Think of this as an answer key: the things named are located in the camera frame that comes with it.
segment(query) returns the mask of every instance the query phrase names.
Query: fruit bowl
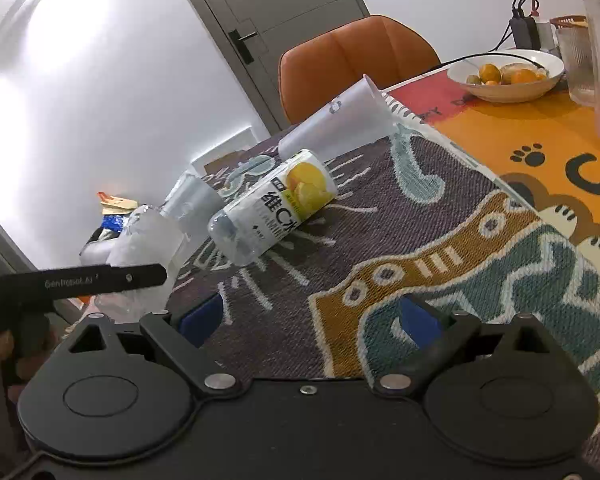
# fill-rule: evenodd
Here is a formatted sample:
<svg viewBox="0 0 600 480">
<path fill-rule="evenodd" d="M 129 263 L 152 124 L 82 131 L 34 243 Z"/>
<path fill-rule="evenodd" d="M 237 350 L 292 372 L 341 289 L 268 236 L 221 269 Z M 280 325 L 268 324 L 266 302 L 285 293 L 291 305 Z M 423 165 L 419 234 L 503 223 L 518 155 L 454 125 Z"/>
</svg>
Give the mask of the fruit bowl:
<svg viewBox="0 0 600 480">
<path fill-rule="evenodd" d="M 480 67 L 486 63 L 498 68 L 524 60 L 509 56 L 499 56 L 498 53 L 516 54 L 525 59 L 541 64 L 548 72 L 547 79 L 533 83 L 518 83 L 511 85 L 471 85 L 466 83 L 470 75 L 477 75 Z M 564 63 L 559 57 L 539 50 L 503 50 L 488 56 L 472 57 L 453 63 L 446 75 L 452 81 L 463 86 L 471 94 L 492 103 L 524 103 L 538 99 L 558 84 L 564 74 Z"/>
</svg>

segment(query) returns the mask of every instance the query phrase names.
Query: orange fruit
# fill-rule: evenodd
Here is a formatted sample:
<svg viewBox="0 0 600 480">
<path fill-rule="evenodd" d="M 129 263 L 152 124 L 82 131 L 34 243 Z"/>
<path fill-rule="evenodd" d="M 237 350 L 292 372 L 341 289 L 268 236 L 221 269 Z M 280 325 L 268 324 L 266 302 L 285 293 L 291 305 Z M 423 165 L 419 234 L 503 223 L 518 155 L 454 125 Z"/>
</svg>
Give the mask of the orange fruit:
<svg viewBox="0 0 600 480">
<path fill-rule="evenodd" d="M 307 216 L 314 214 L 333 198 L 328 191 L 320 191 L 313 184 L 306 182 L 299 182 L 294 194 Z"/>
<path fill-rule="evenodd" d="M 320 191 L 327 191 L 327 181 L 322 172 L 313 164 L 300 162 L 286 174 L 286 186 L 294 191 L 298 184 L 312 184 Z"/>
<path fill-rule="evenodd" d="M 528 68 L 523 68 L 522 70 L 518 70 L 515 74 L 511 76 L 511 84 L 516 85 L 520 83 L 535 83 L 538 81 L 536 77 L 536 72 L 533 70 L 529 70 Z"/>
<path fill-rule="evenodd" d="M 482 79 L 483 83 L 486 84 L 487 81 L 499 83 L 501 78 L 500 69 L 497 66 L 487 63 L 480 67 L 480 79 Z"/>
<path fill-rule="evenodd" d="M 534 66 L 529 63 L 509 63 L 508 65 L 503 66 L 500 69 L 500 74 L 502 75 L 502 80 L 500 81 L 500 83 L 503 85 L 510 85 L 511 76 L 522 68 L 533 69 Z"/>
</svg>

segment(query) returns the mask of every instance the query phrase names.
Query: clear plastic cup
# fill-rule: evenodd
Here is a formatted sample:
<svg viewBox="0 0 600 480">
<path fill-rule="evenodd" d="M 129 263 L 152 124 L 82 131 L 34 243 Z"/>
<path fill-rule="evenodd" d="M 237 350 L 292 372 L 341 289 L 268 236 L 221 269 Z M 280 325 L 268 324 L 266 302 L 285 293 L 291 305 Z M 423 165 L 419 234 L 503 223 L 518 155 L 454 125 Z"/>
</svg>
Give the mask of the clear plastic cup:
<svg viewBox="0 0 600 480">
<path fill-rule="evenodd" d="M 286 160 L 306 148 L 326 162 L 376 142 L 395 129 L 396 117 L 365 75 L 280 140 L 278 153 Z"/>
<path fill-rule="evenodd" d="M 185 172 L 178 181 L 180 185 L 169 193 L 160 214 L 175 220 L 186 236 L 185 246 L 178 254 L 184 263 L 208 237 L 206 225 L 224 207 L 224 200 L 198 176 Z"/>
<path fill-rule="evenodd" d="M 571 99 L 582 106 L 596 105 L 596 83 L 593 72 L 593 56 L 589 27 L 584 16 L 565 16 L 552 20 L 557 26 L 558 44 L 567 72 Z"/>
<path fill-rule="evenodd" d="M 153 208 L 140 206 L 131 213 L 116 239 L 107 264 L 112 267 L 161 264 L 167 271 L 167 280 L 159 286 L 100 294 L 95 300 L 96 306 L 120 323 L 138 322 L 144 314 L 164 308 L 184 263 L 180 256 L 184 241 L 185 235 L 176 221 Z"/>
</svg>

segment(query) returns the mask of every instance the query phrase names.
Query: yellow lemon graphic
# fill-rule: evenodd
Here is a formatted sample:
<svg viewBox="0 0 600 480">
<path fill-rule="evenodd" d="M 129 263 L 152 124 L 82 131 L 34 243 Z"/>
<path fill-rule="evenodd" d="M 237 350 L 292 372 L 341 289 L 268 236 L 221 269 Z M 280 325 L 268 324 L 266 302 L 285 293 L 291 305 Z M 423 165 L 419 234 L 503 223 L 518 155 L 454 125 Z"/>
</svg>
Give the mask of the yellow lemon graphic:
<svg viewBox="0 0 600 480">
<path fill-rule="evenodd" d="M 316 190 L 327 191 L 327 181 L 324 175 L 308 162 L 301 162 L 286 174 L 286 186 L 291 191 L 295 191 L 301 182 L 311 184 Z"/>
<path fill-rule="evenodd" d="M 307 216 L 311 216 L 333 198 L 333 194 L 306 182 L 300 182 L 294 194 Z"/>
</svg>

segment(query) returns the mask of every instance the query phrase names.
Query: chair backrest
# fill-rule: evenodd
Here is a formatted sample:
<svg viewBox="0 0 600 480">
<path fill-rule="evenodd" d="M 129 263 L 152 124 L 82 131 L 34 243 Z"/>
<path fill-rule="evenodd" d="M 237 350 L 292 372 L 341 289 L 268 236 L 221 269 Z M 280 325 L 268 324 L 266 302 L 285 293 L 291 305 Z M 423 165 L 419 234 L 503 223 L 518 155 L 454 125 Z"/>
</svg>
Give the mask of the chair backrest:
<svg viewBox="0 0 600 480">
<path fill-rule="evenodd" d="M 387 88 L 425 72 L 440 59 L 421 36 L 385 16 L 348 23 L 289 50 L 278 83 L 287 119 L 300 123 L 367 74 Z"/>
</svg>

